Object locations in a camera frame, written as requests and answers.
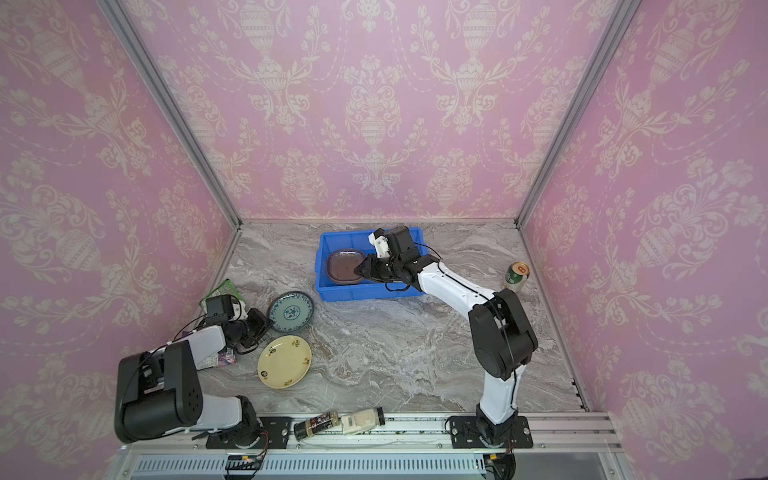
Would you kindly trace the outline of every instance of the blue plastic bin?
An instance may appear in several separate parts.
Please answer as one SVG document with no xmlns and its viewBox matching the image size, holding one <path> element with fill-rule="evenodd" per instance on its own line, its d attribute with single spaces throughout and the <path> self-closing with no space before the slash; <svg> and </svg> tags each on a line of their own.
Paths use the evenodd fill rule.
<svg viewBox="0 0 768 480">
<path fill-rule="evenodd" d="M 409 227 L 411 238 L 416 243 L 424 243 L 424 233 L 418 227 Z M 363 280 L 356 285 L 339 285 L 333 282 L 326 272 L 326 263 L 330 254 L 340 248 L 356 248 L 366 255 L 376 253 L 376 249 L 368 241 L 368 235 L 375 230 L 352 230 L 346 232 L 327 232 L 320 235 L 320 248 L 315 257 L 315 290 L 324 302 L 345 302 L 349 300 L 367 300 L 370 298 L 399 298 L 401 296 L 424 295 L 415 288 L 405 292 L 390 292 L 384 283 Z M 428 253 L 425 247 L 417 245 L 422 255 Z M 403 283 L 390 283 L 389 288 L 403 288 Z"/>
</svg>

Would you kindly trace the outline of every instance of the beer can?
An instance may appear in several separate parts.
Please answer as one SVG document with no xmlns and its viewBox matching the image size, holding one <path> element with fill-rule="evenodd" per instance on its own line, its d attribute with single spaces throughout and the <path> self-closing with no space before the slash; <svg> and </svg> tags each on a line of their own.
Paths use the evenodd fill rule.
<svg viewBox="0 0 768 480">
<path fill-rule="evenodd" d="M 507 274 L 504 277 L 504 288 L 508 288 L 513 292 L 519 292 L 528 276 L 531 274 L 531 268 L 523 262 L 514 262 L 507 269 Z"/>
</svg>

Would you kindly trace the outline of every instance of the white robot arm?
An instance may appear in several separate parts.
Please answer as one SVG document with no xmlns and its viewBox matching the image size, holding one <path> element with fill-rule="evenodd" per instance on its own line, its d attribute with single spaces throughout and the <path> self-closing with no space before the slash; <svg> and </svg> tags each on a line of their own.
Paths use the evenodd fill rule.
<svg viewBox="0 0 768 480">
<path fill-rule="evenodd" d="M 477 427 L 489 445 L 509 439 L 525 366 L 538 348 L 528 317 L 511 290 L 481 287 L 449 270 L 442 259 L 422 255 L 408 227 L 371 233 L 376 248 L 356 273 L 378 282 L 403 282 L 437 296 L 469 321 L 475 356 L 485 369 Z"/>
<path fill-rule="evenodd" d="M 261 425 L 248 398 L 202 393 L 196 365 L 225 346 L 257 344 L 266 317 L 229 295 L 207 300 L 201 328 L 153 352 L 128 356 L 118 367 L 114 430 L 125 443 L 176 432 L 207 432 L 221 443 L 249 448 Z"/>
</svg>

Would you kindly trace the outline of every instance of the pink wallpaper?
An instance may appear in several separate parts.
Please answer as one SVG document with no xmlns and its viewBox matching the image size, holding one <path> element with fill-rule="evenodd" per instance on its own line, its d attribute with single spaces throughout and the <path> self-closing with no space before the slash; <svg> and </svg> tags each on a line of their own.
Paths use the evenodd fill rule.
<svg viewBox="0 0 768 480">
<path fill-rule="evenodd" d="M 644 0 L 527 227 L 640 480 L 768 475 L 765 18 Z"/>
<path fill-rule="evenodd" d="M 515 217 L 614 0 L 124 0 L 243 217 Z"/>
<path fill-rule="evenodd" d="M 231 229 L 95 2 L 0 2 L 0 48 L 0 476 L 91 480 Z"/>
</svg>

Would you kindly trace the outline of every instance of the gray marble tabletop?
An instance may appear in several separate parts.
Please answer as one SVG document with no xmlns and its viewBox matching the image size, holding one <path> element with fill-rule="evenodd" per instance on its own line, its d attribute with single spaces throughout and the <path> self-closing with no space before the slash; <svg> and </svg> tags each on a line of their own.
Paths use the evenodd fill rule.
<svg viewBox="0 0 768 480">
<path fill-rule="evenodd" d="M 296 385 L 270 389 L 258 378 L 260 348 L 239 356 L 235 365 L 201 371 L 203 390 L 220 396 L 245 395 L 257 412 L 350 412 L 371 406 L 388 412 L 473 411 L 482 395 L 484 371 L 472 350 L 469 325 L 457 312 L 426 295 L 327 303 L 315 291 L 321 233 L 394 226 L 243 226 L 226 277 L 249 307 L 264 312 L 271 300 L 289 290 L 302 290 L 313 298 L 312 322 L 296 332 L 312 347 L 312 365 Z M 421 227 L 425 242 L 452 270 L 493 290 L 502 288 L 510 263 L 528 262 L 519 233 L 509 223 L 409 223 L 409 227 Z M 536 282 L 528 281 L 520 298 L 539 341 L 520 387 L 520 410 L 579 410 Z M 279 335 L 270 331 L 262 346 Z"/>
</svg>

